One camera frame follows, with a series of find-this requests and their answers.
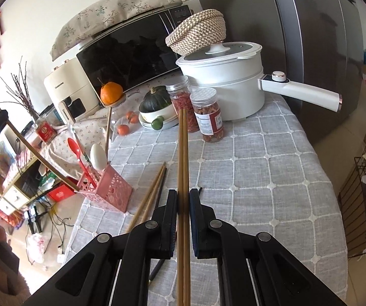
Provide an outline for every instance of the red spoon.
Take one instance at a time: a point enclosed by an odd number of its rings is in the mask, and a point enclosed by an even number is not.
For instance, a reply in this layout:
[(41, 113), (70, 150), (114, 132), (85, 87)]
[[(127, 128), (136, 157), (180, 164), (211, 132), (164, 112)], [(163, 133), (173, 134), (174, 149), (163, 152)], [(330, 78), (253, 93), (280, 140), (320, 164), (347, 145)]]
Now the red spoon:
[(67, 142), (68, 142), (68, 146), (70, 147), (72, 152), (77, 156), (78, 164), (81, 166), (82, 170), (84, 171), (85, 177), (87, 177), (88, 181), (96, 188), (97, 183), (92, 178), (92, 176), (90, 175), (90, 172), (87, 170), (86, 166), (81, 161), (81, 149), (80, 149), (80, 147), (75, 142), (75, 140), (72, 139), (72, 138), (68, 138)]

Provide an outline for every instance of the microwave oven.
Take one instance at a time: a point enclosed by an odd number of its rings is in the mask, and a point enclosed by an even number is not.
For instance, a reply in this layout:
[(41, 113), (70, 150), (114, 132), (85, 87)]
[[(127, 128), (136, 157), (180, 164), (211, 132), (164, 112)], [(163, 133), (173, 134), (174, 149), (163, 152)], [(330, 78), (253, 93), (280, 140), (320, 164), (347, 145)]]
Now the microwave oven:
[(156, 9), (98, 34), (77, 54), (98, 96), (109, 81), (125, 92), (178, 69), (179, 55), (166, 46), (165, 38), (191, 15), (186, 5)]

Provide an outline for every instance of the drawer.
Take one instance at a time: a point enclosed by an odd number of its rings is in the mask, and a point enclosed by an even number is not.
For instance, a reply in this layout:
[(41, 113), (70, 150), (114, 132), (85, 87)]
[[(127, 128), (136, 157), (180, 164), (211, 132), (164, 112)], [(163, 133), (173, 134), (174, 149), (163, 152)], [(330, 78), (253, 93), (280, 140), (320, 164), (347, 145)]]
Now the drawer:
[(0, 210), (6, 215), (10, 215), (13, 213), (16, 208), (14, 208), (11, 204), (9, 204), (5, 199), (0, 199)]
[(29, 201), (29, 199), (14, 185), (7, 190), (3, 198), (9, 201), (13, 206), (15, 206), (16, 209), (20, 209)]

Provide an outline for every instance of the glass jar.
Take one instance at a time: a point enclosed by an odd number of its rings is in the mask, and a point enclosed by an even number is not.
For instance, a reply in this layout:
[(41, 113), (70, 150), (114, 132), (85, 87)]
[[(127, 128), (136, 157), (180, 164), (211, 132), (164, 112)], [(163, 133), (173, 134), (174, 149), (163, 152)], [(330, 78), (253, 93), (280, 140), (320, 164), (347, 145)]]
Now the glass jar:
[(45, 118), (40, 117), (33, 125), (39, 137), (46, 144), (51, 143), (51, 141), (57, 136), (57, 132), (52, 128), (52, 126), (46, 121)]
[(193, 92), (190, 100), (204, 141), (218, 142), (224, 131), (220, 106), (217, 103), (217, 91), (212, 87), (204, 87)]
[(190, 101), (189, 78), (187, 76), (173, 77), (168, 79), (165, 85), (176, 113), (178, 114), (180, 109), (187, 110), (188, 132), (197, 132), (199, 125), (197, 124), (193, 105)]

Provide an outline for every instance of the metal screw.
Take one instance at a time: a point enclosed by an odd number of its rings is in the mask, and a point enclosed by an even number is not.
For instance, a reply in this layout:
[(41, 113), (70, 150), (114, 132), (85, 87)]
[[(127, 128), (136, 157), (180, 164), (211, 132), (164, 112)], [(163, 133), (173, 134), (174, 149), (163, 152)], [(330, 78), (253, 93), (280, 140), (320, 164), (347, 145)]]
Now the metal screw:
[(154, 220), (150, 220), (145, 223), (145, 227), (148, 229), (155, 229), (157, 227), (157, 222)]
[(270, 241), (271, 240), (271, 235), (269, 233), (259, 233), (258, 234), (258, 239), (261, 241)]
[(223, 223), (220, 220), (211, 220), (210, 221), (210, 226), (212, 228), (221, 228), (222, 225), (223, 225)]
[(110, 236), (107, 233), (102, 233), (98, 236), (97, 240), (100, 243), (106, 243), (109, 240)]

